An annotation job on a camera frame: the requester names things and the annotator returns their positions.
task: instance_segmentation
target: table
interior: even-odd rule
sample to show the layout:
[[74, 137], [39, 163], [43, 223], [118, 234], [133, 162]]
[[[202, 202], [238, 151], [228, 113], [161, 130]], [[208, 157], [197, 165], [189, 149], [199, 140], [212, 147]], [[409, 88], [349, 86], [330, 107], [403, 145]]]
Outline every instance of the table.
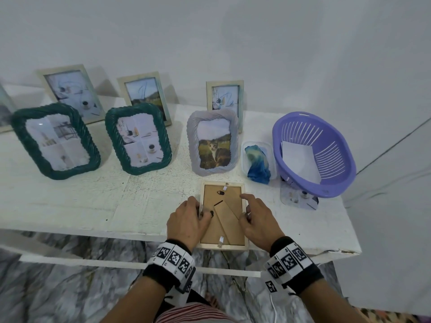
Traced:
[[[44, 90], [6, 85], [5, 90], [18, 107], [51, 103]], [[100, 96], [105, 111], [125, 106], [122, 98]], [[280, 179], [263, 185], [247, 179], [240, 163], [227, 173], [200, 177], [191, 171], [186, 134], [192, 112], [205, 108], [169, 104], [172, 125], [167, 127], [172, 162], [166, 168], [132, 176], [124, 172], [112, 149], [105, 122], [88, 125], [101, 154], [100, 167], [66, 180], [42, 175], [14, 132], [0, 134], [0, 247], [23, 254], [21, 260], [66, 265], [144, 267], [123, 263], [71, 258], [58, 250], [39, 249], [11, 230], [64, 233], [82, 236], [162, 242], [171, 212], [188, 196], [199, 199], [202, 180], [244, 183], [272, 209], [281, 229], [299, 243], [316, 263], [358, 255], [361, 248], [341, 197], [321, 199], [317, 211], [286, 206], [280, 201]], [[272, 144], [272, 126], [283, 113], [244, 111], [243, 141]], [[227, 274], [212, 269], [210, 273]], [[230, 275], [259, 276], [259, 271], [229, 270]]]

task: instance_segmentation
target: wall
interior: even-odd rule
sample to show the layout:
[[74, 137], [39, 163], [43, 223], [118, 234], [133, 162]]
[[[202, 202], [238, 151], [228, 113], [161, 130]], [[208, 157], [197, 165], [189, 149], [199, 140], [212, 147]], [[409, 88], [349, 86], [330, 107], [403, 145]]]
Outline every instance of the wall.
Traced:
[[168, 102], [245, 80], [246, 109], [310, 111], [358, 170], [431, 116], [431, 0], [0, 0], [0, 79], [84, 63], [101, 95], [158, 70]]
[[336, 261], [354, 306], [431, 315], [431, 120], [343, 195], [362, 255]]

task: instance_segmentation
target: white plastic tray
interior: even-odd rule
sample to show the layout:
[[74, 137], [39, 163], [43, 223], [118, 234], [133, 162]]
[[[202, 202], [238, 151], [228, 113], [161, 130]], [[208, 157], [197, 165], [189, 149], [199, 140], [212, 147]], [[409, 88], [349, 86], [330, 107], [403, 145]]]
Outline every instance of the white plastic tray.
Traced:
[[247, 176], [248, 170], [251, 167], [250, 161], [247, 158], [247, 154], [245, 153], [245, 148], [248, 146], [257, 145], [263, 154], [265, 154], [268, 164], [269, 164], [269, 171], [271, 172], [270, 179], [277, 178], [277, 168], [275, 166], [275, 158], [274, 158], [274, 151], [272, 149], [272, 146], [265, 142], [243, 142], [241, 145], [241, 168], [242, 172]]

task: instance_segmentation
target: hand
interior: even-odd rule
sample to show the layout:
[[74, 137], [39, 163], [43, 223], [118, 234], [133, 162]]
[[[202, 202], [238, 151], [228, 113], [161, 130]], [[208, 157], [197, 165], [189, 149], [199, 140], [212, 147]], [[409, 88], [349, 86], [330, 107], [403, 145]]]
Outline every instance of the hand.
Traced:
[[271, 250], [272, 244], [280, 237], [285, 236], [271, 210], [261, 199], [251, 194], [241, 194], [242, 199], [248, 201], [247, 215], [240, 216], [240, 226], [245, 237], [257, 247], [267, 251]]
[[199, 202], [193, 196], [178, 206], [166, 224], [168, 226], [168, 239], [181, 241], [192, 251], [207, 232], [209, 223], [213, 218], [211, 213], [204, 209], [202, 218], [199, 220], [198, 211]]

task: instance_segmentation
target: cat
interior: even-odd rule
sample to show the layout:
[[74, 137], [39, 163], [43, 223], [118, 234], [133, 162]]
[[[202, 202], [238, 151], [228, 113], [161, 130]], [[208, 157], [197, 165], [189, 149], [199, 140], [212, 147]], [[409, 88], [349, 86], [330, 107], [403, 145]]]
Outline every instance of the cat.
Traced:
[[213, 154], [216, 167], [225, 167], [231, 161], [231, 152], [227, 148], [218, 147], [218, 142], [211, 141], [208, 147]]

